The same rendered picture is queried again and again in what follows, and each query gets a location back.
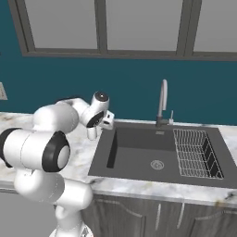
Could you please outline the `grey framed window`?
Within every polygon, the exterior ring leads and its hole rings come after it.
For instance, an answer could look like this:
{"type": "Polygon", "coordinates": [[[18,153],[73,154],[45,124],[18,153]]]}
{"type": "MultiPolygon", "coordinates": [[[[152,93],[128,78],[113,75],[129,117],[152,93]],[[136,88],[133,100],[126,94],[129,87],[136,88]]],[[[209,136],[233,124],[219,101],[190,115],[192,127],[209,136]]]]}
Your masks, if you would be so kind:
{"type": "Polygon", "coordinates": [[[7,0],[24,56],[237,61],[237,0],[7,0]]]}

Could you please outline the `grey curved tap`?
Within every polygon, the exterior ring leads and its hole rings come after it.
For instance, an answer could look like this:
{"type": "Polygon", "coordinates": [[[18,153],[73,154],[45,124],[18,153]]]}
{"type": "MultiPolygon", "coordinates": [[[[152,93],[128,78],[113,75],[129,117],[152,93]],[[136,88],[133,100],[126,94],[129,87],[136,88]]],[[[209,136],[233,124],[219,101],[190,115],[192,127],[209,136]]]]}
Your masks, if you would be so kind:
{"type": "Polygon", "coordinates": [[[170,113],[169,119],[163,118],[163,112],[167,109],[167,101],[168,101],[168,81],[166,79],[164,79],[161,83],[159,106],[158,106],[158,111],[157,111],[157,115],[156,115],[156,126],[157,127],[173,124],[173,113],[170,113]]]}

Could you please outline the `dark wood cupboard door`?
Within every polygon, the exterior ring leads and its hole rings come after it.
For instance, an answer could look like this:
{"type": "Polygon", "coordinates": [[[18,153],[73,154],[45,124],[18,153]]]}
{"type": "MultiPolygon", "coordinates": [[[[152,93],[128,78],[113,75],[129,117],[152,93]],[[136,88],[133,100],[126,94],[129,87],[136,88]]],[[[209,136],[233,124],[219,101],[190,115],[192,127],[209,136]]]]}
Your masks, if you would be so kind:
{"type": "Polygon", "coordinates": [[[94,237],[168,237],[161,214],[156,225],[156,200],[99,195],[82,211],[94,237]]]}
{"type": "Polygon", "coordinates": [[[178,219],[171,237],[237,237],[237,208],[185,204],[178,219]]]}

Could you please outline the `dark grey sink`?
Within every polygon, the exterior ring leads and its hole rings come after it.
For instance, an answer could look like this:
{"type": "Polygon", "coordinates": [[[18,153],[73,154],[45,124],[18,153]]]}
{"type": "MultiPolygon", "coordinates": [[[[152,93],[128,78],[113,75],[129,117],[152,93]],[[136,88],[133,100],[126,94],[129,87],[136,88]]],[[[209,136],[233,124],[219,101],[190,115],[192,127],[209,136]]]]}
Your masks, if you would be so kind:
{"type": "Polygon", "coordinates": [[[136,181],[237,189],[237,165],[219,129],[202,126],[156,127],[154,124],[117,122],[111,131],[102,131],[89,174],[136,181]],[[183,177],[180,174],[174,129],[207,132],[224,175],[223,180],[183,177]]]}

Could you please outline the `grey panel under worktop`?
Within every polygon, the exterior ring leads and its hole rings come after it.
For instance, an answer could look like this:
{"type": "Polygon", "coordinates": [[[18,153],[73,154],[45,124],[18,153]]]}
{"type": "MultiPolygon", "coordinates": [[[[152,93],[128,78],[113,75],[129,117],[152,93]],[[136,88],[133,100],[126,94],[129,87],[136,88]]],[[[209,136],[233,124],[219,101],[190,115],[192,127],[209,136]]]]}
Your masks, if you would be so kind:
{"type": "Polygon", "coordinates": [[[49,237],[56,228],[52,205],[0,193],[0,237],[49,237]]]}

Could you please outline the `pale wall socket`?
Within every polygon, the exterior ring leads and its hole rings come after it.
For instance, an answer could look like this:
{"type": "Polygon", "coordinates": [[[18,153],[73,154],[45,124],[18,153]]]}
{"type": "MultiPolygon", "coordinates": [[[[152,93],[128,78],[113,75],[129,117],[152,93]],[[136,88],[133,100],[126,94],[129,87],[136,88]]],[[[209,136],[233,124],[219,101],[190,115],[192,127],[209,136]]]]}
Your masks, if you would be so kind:
{"type": "Polygon", "coordinates": [[[2,82],[0,82],[0,100],[7,100],[6,91],[2,82]]]}

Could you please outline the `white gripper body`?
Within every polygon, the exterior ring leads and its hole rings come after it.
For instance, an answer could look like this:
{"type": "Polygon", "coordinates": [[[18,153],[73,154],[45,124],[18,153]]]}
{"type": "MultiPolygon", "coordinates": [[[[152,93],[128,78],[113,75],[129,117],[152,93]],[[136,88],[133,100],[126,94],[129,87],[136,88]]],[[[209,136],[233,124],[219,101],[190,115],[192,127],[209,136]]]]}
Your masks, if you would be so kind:
{"type": "Polygon", "coordinates": [[[87,138],[90,141],[94,141],[97,138],[97,128],[96,127],[91,127],[87,129],[87,138]]]}

